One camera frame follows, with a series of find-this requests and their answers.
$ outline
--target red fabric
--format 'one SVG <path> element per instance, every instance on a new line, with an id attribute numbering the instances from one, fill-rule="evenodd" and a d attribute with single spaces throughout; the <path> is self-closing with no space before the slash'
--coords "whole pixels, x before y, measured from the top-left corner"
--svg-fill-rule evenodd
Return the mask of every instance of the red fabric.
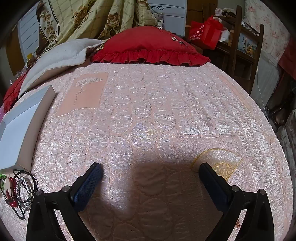
<path id="1" fill-rule="evenodd" d="M 202 49 L 214 50 L 221 35 L 223 24 L 209 17 L 204 23 L 191 22 L 189 38 L 193 44 Z"/>
<path id="2" fill-rule="evenodd" d="M 20 88 L 22 86 L 22 83 L 24 82 L 27 73 L 28 72 L 16 79 L 12 86 L 10 86 L 7 90 L 3 99 L 4 113 L 7 113 L 12 108 L 14 102 L 17 100 L 17 97 L 20 93 Z"/>
<path id="3" fill-rule="evenodd" d="M 290 38 L 278 64 L 296 80 L 296 41 L 293 38 Z"/>
<path id="4" fill-rule="evenodd" d="M 91 62 L 101 63 L 127 64 L 139 61 L 199 66 L 208 62 L 209 58 L 202 56 L 178 36 L 153 26 L 130 28 L 118 33 L 91 58 Z"/>

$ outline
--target metal screw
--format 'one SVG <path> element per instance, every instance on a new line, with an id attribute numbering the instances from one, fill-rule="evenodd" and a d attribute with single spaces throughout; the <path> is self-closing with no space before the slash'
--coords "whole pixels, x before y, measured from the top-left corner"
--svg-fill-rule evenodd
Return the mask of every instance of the metal screw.
<path id="1" fill-rule="evenodd" d="M 239 191 L 239 187 L 238 186 L 231 186 L 231 189 L 235 192 L 238 192 Z"/>
<path id="2" fill-rule="evenodd" d="M 259 192 L 263 195 L 266 194 L 266 191 L 264 189 L 260 189 Z"/>
<path id="3" fill-rule="evenodd" d="M 38 190 L 37 192 L 36 192 L 36 196 L 39 196 L 39 195 L 41 195 L 42 194 L 42 190 Z"/>
<path id="4" fill-rule="evenodd" d="M 70 186 L 64 186 L 63 188 L 62 188 L 62 191 L 63 192 L 68 192 L 70 190 Z"/>

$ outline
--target open cardboard box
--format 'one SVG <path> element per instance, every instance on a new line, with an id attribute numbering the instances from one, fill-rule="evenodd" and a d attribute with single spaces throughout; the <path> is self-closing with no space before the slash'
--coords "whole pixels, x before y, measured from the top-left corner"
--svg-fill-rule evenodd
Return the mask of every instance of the open cardboard box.
<path id="1" fill-rule="evenodd" d="M 0 124 L 0 171 L 31 171 L 36 141 L 55 92 L 44 87 L 12 108 Z"/>

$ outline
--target red bag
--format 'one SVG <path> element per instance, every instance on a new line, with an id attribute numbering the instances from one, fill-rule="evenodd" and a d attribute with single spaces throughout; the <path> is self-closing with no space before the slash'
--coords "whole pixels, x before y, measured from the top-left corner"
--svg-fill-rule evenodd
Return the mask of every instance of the red bag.
<path id="1" fill-rule="evenodd" d="M 204 23 L 191 22 L 188 40 L 202 49 L 214 50 L 220 38 L 223 24 L 209 17 Z"/>

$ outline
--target white embroidered fan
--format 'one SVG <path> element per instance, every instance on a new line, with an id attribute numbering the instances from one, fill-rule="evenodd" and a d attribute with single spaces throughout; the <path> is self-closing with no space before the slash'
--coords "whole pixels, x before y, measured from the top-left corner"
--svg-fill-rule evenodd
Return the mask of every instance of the white embroidered fan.
<path id="1" fill-rule="evenodd" d="M 191 167 L 194 171 L 198 171 L 200 165 L 207 162 L 219 176 L 227 181 L 241 161 L 242 158 L 234 152 L 213 148 L 200 153 L 192 162 Z"/>

